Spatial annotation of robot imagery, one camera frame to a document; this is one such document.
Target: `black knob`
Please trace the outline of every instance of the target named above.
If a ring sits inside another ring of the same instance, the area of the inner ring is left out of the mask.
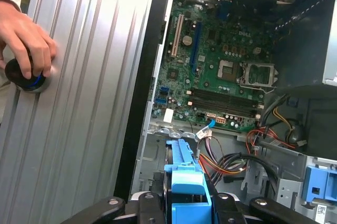
[[[41,89],[45,83],[46,78],[40,74],[35,77],[32,73],[31,79],[26,79],[20,70],[19,63],[16,59],[9,61],[5,68],[5,74],[9,81],[13,82],[19,89],[23,91],[37,91]]]

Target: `motherboard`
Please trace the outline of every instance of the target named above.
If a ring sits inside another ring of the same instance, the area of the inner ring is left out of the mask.
[[[273,90],[273,35],[266,25],[229,18],[230,1],[174,0],[152,115],[240,133],[256,127]]]

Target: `yellow wire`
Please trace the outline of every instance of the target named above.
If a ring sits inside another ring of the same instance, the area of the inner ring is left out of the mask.
[[[273,115],[275,117],[277,117],[278,119],[280,119],[281,121],[283,121],[284,123],[287,124],[287,126],[289,127],[289,130],[293,130],[292,126],[290,125],[290,123],[282,116],[280,115],[280,113],[278,112],[278,107],[277,108],[274,108],[273,110]]]
[[[290,123],[278,112],[278,107],[275,107],[274,109],[273,109],[273,115],[275,116],[275,117],[277,117],[278,119],[280,119],[281,121],[283,121],[284,123],[286,123],[287,124],[287,126],[289,127],[289,132],[288,132],[288,134],[287,134],[287,136],[286,136],[286,139],[288,140],[289,139],[289,137],[290,137],[290,133],[291,133],[291,131],[293,131],[293,127],[290,125]]]
[[[202,156],[203,158],[205,158],[208,163],[215,169],[218,169],[222,172],[226,172],[226,173],[229,173],[229,174],[239,174],[241,173],[241,171],[228,171],[228,170],[224,170],[223,168],[221,168],[220,166],[216,165],[210,158],[208,158],[207,156],[205,156],[204,154],[200,154],[200,156]]]

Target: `finger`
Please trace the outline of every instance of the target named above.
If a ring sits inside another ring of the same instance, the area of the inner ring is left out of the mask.
[[[17,35],[31,52],[33,75],[38,77],[45,67],[44,54],[50,57],[49,47],[34,28],[29,29],[29,32],[26,29],[17,30]]]
[[[2,39],[14,53],[20,65],[22,75],[26,79],[30,79],[32,77],[31,62],[29,61],[28,52],[24,44],[12,30],[5,30]]]
[[[47,45],[49,46],[51,59],[56,56],[56,42],[50,38],[46,31],[44,31],[40,26],[36,25],[37,31],[42,36],[42,38],[46,41]]]
[[[6,67],[6,63],[4,61],[4,54],[3,54],[3,51],[0,50],[0,68],[4,70],[5,67]]]

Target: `ventilation grille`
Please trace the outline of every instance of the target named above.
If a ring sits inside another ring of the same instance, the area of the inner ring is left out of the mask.
[[[143,191],[143,189],[144,189],[144,180],[140,179],[138,191]]]

